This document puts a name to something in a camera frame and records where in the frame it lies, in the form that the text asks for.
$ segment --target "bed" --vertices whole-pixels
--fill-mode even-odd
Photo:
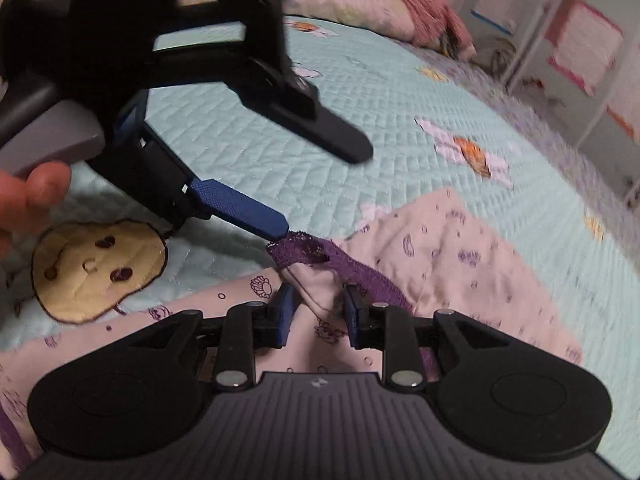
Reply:
[[[241,36],[237,25],[163,36],[158,48]],[[246,110],[218,84],[155,89],[147,119],[202,179],[215,178],[279,210],[292,230],[345,237],[364,206],[397,208],[453,186],[470,212],[496,228],[551,292],[583,344],[584,366],[608,387],[614,414],[600,453],[640,474],[640,230],[589,163],[526,107],[466,64],[398,44],[364,28],[311,18],[287,21],[289,55],[318,86],[322,102],[359,126],[374,159],[347,166]],[[473,140],[508,163],[513,186],[482,179],[435,150],[417,117]],[[74,168],[54,222],[148,221],[167,226],[86,165]],[[31,291],[35,240],[4,263],[1,349],[69,330],[44,313]],[[190,221],[166,242],[168,262],[109,320],[153,308],[269,267],[264,241],[219,220]]]

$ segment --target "human hand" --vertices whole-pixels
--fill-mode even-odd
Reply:
[[[12,233],[38,234],[49,224],[49,209],[63,201],[71,169],[46,162],[21,180],[0,170],[0,258],[12,247]]]

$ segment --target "purple lace trim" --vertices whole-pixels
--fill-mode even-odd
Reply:
[[[331,240],[316,238],[303,232],[289,232],[282,240],[267,245],[267,252],[278,270],[292,264],[322,266],[323,269],[334,271],[344,282],[355,283],[365,289],[373,303],[395,304],[413,313],[412,305],[394,282],[377,270],[354,260]],[[421,348],[420,353],[428,380],[437,380],[440,367],[433,350]]]

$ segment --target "orange flower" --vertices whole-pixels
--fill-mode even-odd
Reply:
[[[463,137],[453,137],[453,142],[460,147],[460,150],[462,150],[462,156],[465,157],[465,160],[471,166],[472,170],[483,178],[491,178],[491,171],[489,171],[489,166],[486,163],[486,157],[484,156],[484,152],[480,146],[472,140],[467,140]]]
[[[300,32],[311,32],[313,30],[317,30],[319,27],[317,25],[314,25],[313,23],[293,22],[293,28],[299,30]]]

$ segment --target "light blue quilt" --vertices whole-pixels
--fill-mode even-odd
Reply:
[[[562,320],[584,346],[585,366],[609,388],[612,423],[600,452],[621,471],[640,474],[640,282],[612,238],[594,240],[578,194],[546,160],[487,106],[449,82],[420,72],[414,55],[372,32],[305,20],[311,32],[289,29],[289,54],[312,76],[324,106],[363,129],[374,159],[349,167],[265,118],[246,110],[220,84],[151,92],[148,120],[200,177],[215,178],[282,212],[292,230],[346,236],[360,205],[396,208],[442,186],[458,190],[473,214],[512,242],[551,291]],[[159,47],[236,38],[234,26],[161,38]],[[467,137],[510,165],[513,189],[483,180],[467,165],[436,154],[417,116]],[[84,165],[74,169],[57,221],[157,222]],[[28,300],[32,240],[5,265],[12,274],[2,312],[0,346],[12,348],[60,330]],[[264,242],[224,222],[190,221],[168,241],[163,275],[127,298],[122,310],[166,303],[223,280],[271,265]]]

